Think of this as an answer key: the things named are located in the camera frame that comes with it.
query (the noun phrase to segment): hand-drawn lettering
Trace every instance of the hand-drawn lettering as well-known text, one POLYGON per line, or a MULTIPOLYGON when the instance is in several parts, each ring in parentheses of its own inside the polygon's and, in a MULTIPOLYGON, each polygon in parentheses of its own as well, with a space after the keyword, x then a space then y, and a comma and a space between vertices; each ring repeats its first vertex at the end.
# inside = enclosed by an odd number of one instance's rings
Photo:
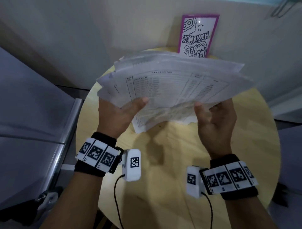
POLYGON ((182 43, 193 44, 195 42, 200 42, 200 41, 206 40, 208 38, 210 38, 210 32, 209 31, 207 31, 206 33, 203 33, 203 34, 196 35, 196 36, 183 35, 182 36, 182 43))
POLYGON ((196 18, 185 18, 182 32, 186 32, 189 29, 195 28, 195 26, 196 26, 196 18))
POLYGON ((207 54, 207 43, 205 41, 201 41, 199 43, 186 45, 184 53, 187 56, 205 57, 207 54))

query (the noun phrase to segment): wooden tabletop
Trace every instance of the wooden tabletop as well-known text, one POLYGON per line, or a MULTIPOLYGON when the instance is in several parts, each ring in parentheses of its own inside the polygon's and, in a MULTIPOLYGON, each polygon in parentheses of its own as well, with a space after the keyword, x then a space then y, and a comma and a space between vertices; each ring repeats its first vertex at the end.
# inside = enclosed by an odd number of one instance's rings
MULTIPOLYGON (((175 48, 158 50, 176 51, 175 48)), ((98 126, 98 83, 90 90, 80 112, 76 130, 76 149, 80 150, 98 126)), ((263 97, 257 89, 233 98, 237 122, 232 150, 257 178, 259 199, 270 203, 280 172, 280 143, 277 128, 263 97)), ((210 167, 210 157, 197 134, 197 124, 160 123, 145 133, 136 134, 132 124, 117 140, 123 149, 139 149, 142 176, 139 181, 120 179, 116 195, 122 223, 127 228, 210 228, 210 206, 206 198, 186 194, 186 168, 210 167)), ((113 188, 121 166, 103 179, 98 206, 105 216, 121 228, 113 188)), ((224 200, 209 196, 213 206, 213 228, 231 228, 224 200)))

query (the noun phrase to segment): white wall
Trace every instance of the white wall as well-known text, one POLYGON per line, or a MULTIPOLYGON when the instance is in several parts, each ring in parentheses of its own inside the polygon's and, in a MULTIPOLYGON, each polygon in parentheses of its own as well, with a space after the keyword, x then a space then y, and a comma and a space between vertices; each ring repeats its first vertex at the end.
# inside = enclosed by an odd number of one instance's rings
POLYGON ((210 53, 245 63, 243 72, 270 101, 302 85, 302 6, 280 19, 269 17, 273 8, 215 0, 2 0, 0 46, 55 84, 89 89, 127 53, 177 46, 182 14, 217 13, 210 53))

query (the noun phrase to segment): black cable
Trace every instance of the black cable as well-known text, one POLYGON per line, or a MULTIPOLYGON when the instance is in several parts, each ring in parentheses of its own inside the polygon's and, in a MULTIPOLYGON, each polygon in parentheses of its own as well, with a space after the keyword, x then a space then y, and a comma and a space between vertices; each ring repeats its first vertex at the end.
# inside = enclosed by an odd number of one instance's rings
POLYGON ((210 201, 209 197, 204 192, 201 192, 201 194, 204 195, 208 199, 208 202, 210 204, 210 208, 211 208, 211 228, 210 229, 212 229, 212 225, 213 225, 213 209, 212 209, 211 201, 210 201))
POLYGON ((123 224, 122 224, 122 220, 120 219, 120 211, 118 210, 118 205, 117 205, 117 201, 116 201, 115 188, 116 188, 116 184, 117 184, 118 180, 119 180, 120 178, 124 177, 124 176, 125 176, 125 174, 123 174, 123 175, 121 175, 121 176, 118 177, 118 179, 117 179, 116 182, 115 182, 114 190, 113 190, 114 200, 115 200, 115 204, 116 204, 116 208, 117 208, 117 213, 118 213, 118 218, 119 218, 119 220, 120 220, 120 225, 121 225, 122 229, 124 229, 124 227, 123 227, 123 224))

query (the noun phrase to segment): paper sheet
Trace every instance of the paper sheet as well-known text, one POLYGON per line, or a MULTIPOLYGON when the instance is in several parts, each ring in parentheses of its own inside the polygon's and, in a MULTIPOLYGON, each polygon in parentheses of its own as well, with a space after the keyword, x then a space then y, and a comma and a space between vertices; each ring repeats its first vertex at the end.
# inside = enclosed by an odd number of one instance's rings
POLYGON ((97 80, 103 87, 98 96, 121 108, 135 98, 148 97, 149 103, 132 121, 136 133, 163 121, 196 122, 195 101, 210 108, 253 86, 238 73, 242 64, 177 53, 142 52, 115 66, 115 72, 97 80))

